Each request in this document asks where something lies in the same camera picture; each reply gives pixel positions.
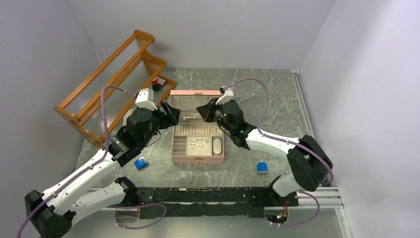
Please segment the pink jewelry box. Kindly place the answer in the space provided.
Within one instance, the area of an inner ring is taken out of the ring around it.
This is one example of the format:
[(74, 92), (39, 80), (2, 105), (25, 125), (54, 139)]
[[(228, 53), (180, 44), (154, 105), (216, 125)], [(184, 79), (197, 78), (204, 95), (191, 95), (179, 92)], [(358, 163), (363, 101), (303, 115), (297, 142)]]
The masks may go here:
[[(218, 90), (172, 90), (172, 107), (182, 112), (198, 113), (196, 107), (206, 105), (218, 98)], [(214, 156), (212, 142), (215, 138), (222, 141), (222, 153)], [(182, 120), (173, 129), (171, 160), (174, 164), (222, 164), (224, 162), (224, 133), (216, 123), (206, 123), (202, 117)]]

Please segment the silver pearl bangle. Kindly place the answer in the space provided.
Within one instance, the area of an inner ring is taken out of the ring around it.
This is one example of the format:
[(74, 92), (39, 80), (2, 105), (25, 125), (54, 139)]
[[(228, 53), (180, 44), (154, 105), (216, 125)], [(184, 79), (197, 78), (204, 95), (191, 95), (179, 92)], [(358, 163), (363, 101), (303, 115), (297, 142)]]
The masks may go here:
[(180, 118), (182, 120), (199, 119), (200, 118), (200, 114), (199, 113), (191, 113), (191, 112), (182, 112), (180, 114)]

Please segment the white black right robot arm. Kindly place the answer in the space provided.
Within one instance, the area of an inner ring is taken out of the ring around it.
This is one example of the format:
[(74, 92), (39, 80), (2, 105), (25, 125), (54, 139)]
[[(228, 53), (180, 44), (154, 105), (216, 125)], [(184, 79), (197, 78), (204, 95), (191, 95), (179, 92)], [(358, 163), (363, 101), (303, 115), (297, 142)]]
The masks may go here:
[(263, 131), (245, 121), (234, 100), (218, 105), (213, 98), (196, 110), (205, 122), (215, 122), (237, 147), (287, 159), (291, 173), (276, 177), (268, 186), (267, 199), (272, 205), (280, 205), (287, 195), (301, 189), (315, 191), (333, 176), (333, 163), (310, 135), (288, 138)]

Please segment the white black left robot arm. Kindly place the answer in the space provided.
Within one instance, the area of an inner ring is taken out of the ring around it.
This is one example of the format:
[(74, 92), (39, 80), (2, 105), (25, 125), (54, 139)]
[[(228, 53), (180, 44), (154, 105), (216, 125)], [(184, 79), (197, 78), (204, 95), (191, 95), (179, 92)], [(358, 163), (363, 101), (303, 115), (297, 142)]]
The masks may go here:
[(180, 114), (165, 101), (161, 109), (137, 107), (89, 162), (43, 192), (32, 190), (25, 196), (25, 222), (31, 222), (43, 238), (61, 238), (77, 222), (105, 207), (133, 205), (137, 188), (126, 177), (102, 191), (87, 191), (137, 157), (160, 130), (178, 125)]

